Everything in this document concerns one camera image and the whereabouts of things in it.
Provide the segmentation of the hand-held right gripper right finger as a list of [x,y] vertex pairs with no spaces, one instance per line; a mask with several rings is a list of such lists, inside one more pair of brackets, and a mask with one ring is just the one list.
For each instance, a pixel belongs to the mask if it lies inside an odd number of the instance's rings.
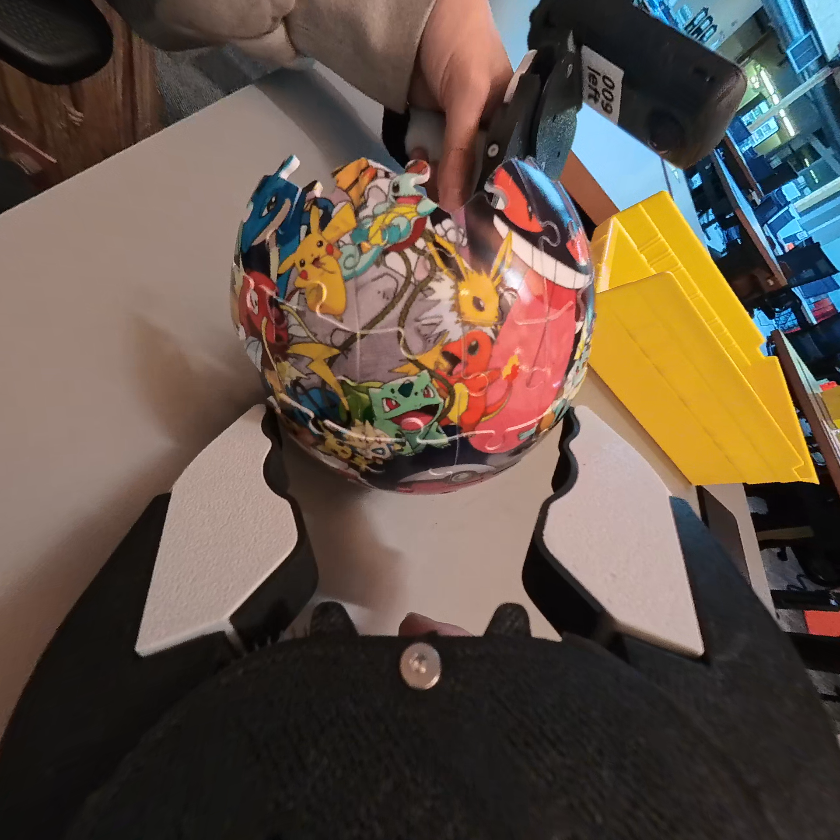
[[626,636],[702,656],[666,484],[585,407],[564,416],[557,456],[523,563],[530,602],[559,637],[608,646]]

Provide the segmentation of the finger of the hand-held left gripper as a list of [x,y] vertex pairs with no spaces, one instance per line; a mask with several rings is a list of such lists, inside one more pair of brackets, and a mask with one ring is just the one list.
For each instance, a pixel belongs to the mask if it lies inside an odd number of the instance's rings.
[[559,182],[571,152],[582,107],[581,51],[571,31],[534,50],[528,73],[538,81],[528,156]]
[[502,104],[486,131],[480,156],[482,165],[500,165],[510,159],[526,160],[535,156],[543,91],[538,54],[536,49],[529,50],[514,71]]

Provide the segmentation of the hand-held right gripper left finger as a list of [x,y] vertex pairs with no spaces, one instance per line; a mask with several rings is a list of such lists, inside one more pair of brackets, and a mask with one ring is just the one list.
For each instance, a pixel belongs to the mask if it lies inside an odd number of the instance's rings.
[[277,418],[254,406],[171,489],[134,649],[150,657],[221,634],[243,652],[284,634],[318,583]]

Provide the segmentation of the colourful cartoon puzzle ball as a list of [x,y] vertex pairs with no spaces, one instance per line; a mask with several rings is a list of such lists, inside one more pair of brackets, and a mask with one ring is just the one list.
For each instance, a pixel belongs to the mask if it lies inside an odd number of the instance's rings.
[[333,188],[264,175],[239,224],[231,310],[279,423],[368,487],[443,493],[562,423],[595,320],[589,240],[532,158],[447,213],[425,161],[363,157]]

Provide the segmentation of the person's left hand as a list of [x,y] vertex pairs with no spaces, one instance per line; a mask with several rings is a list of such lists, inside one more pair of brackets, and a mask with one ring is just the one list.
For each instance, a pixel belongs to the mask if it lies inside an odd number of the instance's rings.
[[427,186],[447,211],[462,207],[473,180],[481,124],[502,103],[511,63],[488,1],[437,1],[419,40],[407,100],[444,114],[440,154],[423,145],[412,159],[432,165]]

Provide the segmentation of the person's right hand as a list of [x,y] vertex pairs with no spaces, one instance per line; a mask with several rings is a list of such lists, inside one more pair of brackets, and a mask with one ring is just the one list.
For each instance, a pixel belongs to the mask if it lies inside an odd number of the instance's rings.
[[410,612],[402,619],[397,635],[400,637],[471,637],[472,633],[463,627],[440,622],[420,613]]

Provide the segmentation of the yellow plastic bin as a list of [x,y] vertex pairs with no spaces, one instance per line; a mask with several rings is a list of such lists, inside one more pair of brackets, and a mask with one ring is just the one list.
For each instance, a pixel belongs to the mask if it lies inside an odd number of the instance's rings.
[[781,364],[715,271],[600,291],[591,366],[696,486],[817,482]]
[[764,358],[760,331],[666,192],[598,225],[591,252],[597,293],[670,274],[744,375]]

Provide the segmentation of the cluttered storage shelving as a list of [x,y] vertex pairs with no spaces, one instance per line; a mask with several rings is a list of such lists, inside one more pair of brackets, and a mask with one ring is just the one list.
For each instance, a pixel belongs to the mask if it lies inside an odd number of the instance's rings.
[[784,336],[813,408],[820,486],[756,486],[762,548],[838,589],[838,2],[675,2],[678,28],[744,73],[715,150],[686,169],[717,268],[766,339]]

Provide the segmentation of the black office chair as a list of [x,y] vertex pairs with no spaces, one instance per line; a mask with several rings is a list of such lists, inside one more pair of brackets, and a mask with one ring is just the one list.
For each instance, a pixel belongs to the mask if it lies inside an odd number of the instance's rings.
[[1,1],[1,59],[51,86],[94,76],[112,57],[112,30],[92,1]]

